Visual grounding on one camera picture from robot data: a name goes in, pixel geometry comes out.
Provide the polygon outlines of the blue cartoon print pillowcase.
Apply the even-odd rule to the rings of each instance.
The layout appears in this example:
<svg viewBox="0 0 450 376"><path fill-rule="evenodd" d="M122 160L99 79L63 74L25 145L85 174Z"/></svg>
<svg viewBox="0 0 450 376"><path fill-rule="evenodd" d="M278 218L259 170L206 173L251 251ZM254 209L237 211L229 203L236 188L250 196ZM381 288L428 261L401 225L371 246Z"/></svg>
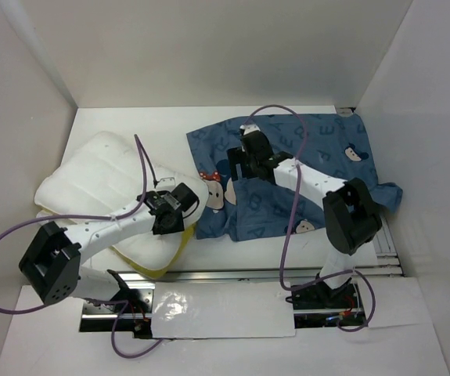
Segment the blue cartoon print pillowcase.
<svg viewBox="0 0 450 376"><path fill-rule="evenodd" d="M187 140L208 199L196 224L199 239L227 235L233 241L280 237L323 228L322 209L308 199L298 201L294 224L288 224L293 191L260 179L232 181L227 151L240 145L244 117L235 117L189 132ZM373 200L390 211L403 194L394 183L379 183L369 139L357 115L259 115L254 124L267 136L274 152L301 154L301 162L322 173L362 179Z"/></svg>

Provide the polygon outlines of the white pillow with yellow edge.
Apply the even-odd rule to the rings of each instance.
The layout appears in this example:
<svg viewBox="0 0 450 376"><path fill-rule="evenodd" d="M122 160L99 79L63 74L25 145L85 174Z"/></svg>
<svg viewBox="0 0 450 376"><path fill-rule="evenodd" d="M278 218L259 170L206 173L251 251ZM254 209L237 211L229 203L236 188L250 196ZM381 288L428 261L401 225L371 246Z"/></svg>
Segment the white pillow with yellow edge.
<svg viewBox="0 0 450 376"><path fill-rule="evenodd" d="M157 279L162 277L183 253L202 215L208 188L203 180L175 172L161 164L151 168L157 180L172 178L186 184L200 199L185 219L182 233L142 234L107 248L85 264L96 270L134 270ZM122 209L142 192L142 166L137 151L125 139L100 132L76 149L34 195L35 204L49 214L107 215Z"/></svg>

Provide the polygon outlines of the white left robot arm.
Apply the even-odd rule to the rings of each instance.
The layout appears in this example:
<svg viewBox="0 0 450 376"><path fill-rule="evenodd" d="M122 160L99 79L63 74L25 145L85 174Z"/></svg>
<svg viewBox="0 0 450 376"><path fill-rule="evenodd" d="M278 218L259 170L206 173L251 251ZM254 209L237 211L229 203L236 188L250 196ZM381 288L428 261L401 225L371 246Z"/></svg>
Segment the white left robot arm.
<svg viewBox="0 0 450 376"><path fill-rule="evenodd" d="M99 252L131 237L181 233L184 215L200 200L184 183L172 191L148 191L110 215L61 227L42 225L19 263L22 274L45 306L65 298L83 298L102 304L112 313L139 300L114 270L93 270L84 264Z"/></svg>

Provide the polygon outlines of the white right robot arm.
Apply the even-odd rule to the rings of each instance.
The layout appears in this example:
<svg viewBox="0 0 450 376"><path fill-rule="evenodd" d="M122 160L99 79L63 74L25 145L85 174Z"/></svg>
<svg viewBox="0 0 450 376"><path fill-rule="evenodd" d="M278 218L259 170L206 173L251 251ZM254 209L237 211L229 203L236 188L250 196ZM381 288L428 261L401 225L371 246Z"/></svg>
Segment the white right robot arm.
<svg viewBox="0 0 450 376"><path fill-rule="evenodd" d="M335 306L351 282L356 267L355 254L382 228L377 203L364 181L345 181L303 164L287 152L275 153L267 136L256 125L240 127L241 146L227 150L232 180L259 178L294 192L290 223L281 255L285 266L294 214L299 197L318 205L324 214L326 237L330 243L326 262L314 281L288 287L288 291L309 290L325 307Z"/></svg>

